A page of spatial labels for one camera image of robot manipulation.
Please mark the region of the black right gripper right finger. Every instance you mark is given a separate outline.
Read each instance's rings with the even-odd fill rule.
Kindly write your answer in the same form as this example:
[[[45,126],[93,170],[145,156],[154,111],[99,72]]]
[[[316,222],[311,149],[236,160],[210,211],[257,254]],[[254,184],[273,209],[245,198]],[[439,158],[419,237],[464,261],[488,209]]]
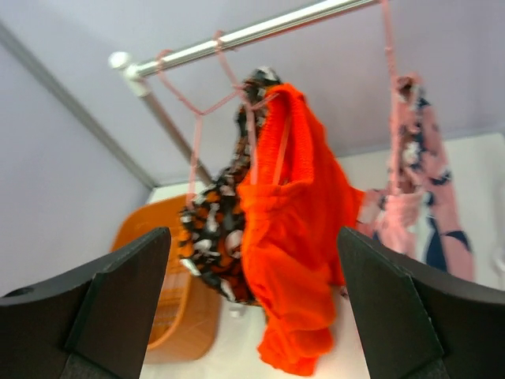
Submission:
[[[502,378],[504,293],[396,253],[354,229],[337,238],[372,378]]]

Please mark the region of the pink wire hanger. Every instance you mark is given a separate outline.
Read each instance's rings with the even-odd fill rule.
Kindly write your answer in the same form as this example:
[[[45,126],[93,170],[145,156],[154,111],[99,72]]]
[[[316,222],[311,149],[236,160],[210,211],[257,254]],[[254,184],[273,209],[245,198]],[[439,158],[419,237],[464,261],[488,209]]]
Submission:
[[[390,113],[390,132],[391,132],[391,156],[390,156],[390,182],[393,194],[399,194],[399,121],[398,121],[398,95],[397,95],[397,69],[394,51],[394,38],[391,22],[391,12],[389,1],[380,0],[383,25],[385,32],[385,55],[387,59],[387,68],[390,76],[391,93],[391,113]]]

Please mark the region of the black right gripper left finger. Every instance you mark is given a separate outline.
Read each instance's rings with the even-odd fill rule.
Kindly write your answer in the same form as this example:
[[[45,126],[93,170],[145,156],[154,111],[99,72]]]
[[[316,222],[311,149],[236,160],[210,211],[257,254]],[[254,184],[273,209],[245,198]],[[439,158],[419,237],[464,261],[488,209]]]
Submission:
[[[119,250],[1,298],[3,378],[138,378],[171,235]]]

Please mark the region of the pink navy patterned shorts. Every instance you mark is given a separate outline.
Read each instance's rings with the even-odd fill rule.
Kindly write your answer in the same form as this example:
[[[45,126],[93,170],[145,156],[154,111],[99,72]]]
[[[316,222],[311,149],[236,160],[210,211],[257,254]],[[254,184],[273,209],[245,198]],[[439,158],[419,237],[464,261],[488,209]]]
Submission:
[[[388,184],[367,191],[357,229],[398,253],[473,281],[473,251],[461,227],[435,111],[415,74],[397,79],[395,95],[401,142],[398,189]]]

